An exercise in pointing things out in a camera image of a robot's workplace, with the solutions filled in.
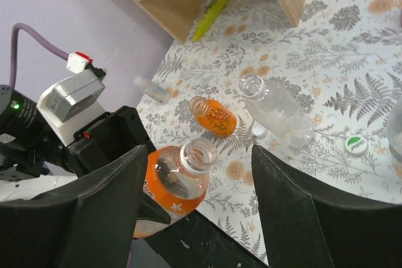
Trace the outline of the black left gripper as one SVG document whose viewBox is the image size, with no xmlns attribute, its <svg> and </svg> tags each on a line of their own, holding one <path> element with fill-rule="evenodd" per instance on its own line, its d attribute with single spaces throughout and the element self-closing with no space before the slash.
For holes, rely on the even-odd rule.
<svg viewBox="0 0 402 268">
<path fill-rule="evenodd" d="M 73 138 L 67 151 L 67 170 L 78 177 L 113 162 L 136 146 L 145 145 L 148 153 L 156 150 L 137 109 L 128 106 L 103 113 L 76 131 Z M 140 220 L 171 223 L 169 214 L 146 193 L 142 193 L 139 204 Z"/>
</svg>

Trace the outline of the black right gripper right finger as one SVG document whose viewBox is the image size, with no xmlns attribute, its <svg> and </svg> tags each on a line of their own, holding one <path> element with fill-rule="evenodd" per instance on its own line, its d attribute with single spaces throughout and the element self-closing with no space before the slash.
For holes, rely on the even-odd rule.
<svg viewBox="0 0 402 268">
<path fill-rule="evenodd" d="M 401 206 L 353 195 L 261 146 L 251 166 L 270 267 L 400 267 Z"/>
</svg>

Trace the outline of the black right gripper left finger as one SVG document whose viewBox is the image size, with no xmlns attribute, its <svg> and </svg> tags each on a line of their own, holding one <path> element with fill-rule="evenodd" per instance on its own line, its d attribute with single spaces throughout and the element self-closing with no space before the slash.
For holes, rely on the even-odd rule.
<svg viewBox="0 0 402 268">
<path fill-rule="evenodd" d="M 125 267 L 145 146 L 31 200 L 1 203 L 1 267 Z"/>
</svg>

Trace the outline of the white green bottle cap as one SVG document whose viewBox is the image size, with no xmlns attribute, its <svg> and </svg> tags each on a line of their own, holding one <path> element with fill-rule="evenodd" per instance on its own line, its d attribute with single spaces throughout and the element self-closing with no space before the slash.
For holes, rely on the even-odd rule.
<svg viewBox="0 0 402 268">
<path fill-rule="evenodd" d="M 350 136 L 344 141 L 345 151 L 352 156 L 363 156 L 367 153 L 368 142 L 363 136 Z"/>
</svg>

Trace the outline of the blue white bottle cap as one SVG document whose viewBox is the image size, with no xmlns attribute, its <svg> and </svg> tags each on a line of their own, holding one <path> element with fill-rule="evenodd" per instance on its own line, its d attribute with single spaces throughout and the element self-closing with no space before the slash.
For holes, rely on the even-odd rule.
<svg viewBox="0 0 402 268">
<path fill-rule="evenodd" d="M 252 127 L 252 134 L 258 139 L 262 139 L 268 134 L 268 130 L 264 128 L 261 124 L 255 123 Z"/>
</svg>

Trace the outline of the orange juice bottle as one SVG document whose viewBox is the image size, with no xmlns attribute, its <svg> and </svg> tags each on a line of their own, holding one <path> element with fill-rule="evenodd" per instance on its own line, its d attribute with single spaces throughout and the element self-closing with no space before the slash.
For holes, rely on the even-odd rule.
<svg viewBox="0 0 402 268">
<path fill-rule="evenodd" d="M 190 100 L 189 109 L 204 129 L 218 137 L 227 137 L 236 129 L 235 115 L 216 100 L 195 96 Z"/>
</svg>

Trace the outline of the clear water bottle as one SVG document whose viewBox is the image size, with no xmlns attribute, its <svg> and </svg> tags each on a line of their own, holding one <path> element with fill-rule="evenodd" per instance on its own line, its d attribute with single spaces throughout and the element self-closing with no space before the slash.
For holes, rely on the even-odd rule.
<svg viewBox="0 0 402 268">
<path fill-rule="evenodd" d="M 251 117 L 294 148 L 307 146 L 314 137 L 314 121 L 280 83 L 247 73 L 239 89 Z"/>
</svg>

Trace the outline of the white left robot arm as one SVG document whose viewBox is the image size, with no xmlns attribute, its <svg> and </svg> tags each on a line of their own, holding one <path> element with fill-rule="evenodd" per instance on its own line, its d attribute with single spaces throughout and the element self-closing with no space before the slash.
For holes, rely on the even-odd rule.
<svg viewBox="0 0 402 268">
<path fill-rule="evenodd" d="M 168 225 L 170 216 L 143 193 L 147 156 L 155 150 L 135 108 L 96 114 L 62 143 L 36 103 L 1 86 L 1 178 L 37 178 L 51 163 L 76 175 L 67 188 L 16 200 L 17 211 L 38 225 L 76 219 L 95 223 L 125 218 Z"/>
</svg>

